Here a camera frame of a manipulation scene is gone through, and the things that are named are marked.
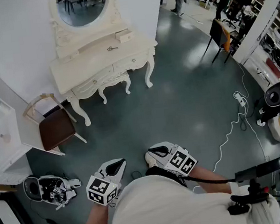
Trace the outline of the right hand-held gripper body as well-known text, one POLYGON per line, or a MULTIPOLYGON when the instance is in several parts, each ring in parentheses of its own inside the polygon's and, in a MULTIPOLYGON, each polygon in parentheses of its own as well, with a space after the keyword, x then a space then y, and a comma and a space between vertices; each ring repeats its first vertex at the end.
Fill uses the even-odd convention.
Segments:
POLYGON ((171 149, 171 157, 165 165, 165 169, 177 175, 189 176, 198 161, 190 155, 188 150, 180 146, 171 149))

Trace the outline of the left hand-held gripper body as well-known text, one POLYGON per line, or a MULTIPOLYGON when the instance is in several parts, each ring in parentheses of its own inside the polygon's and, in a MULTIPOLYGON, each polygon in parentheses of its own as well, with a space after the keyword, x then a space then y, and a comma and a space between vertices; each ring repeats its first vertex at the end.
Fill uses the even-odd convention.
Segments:
POLYGON ((86 186, 87 198, 94 203, 106 206, 112 202, 121 189, 121 172, 104 178, 91 176, 86 186))

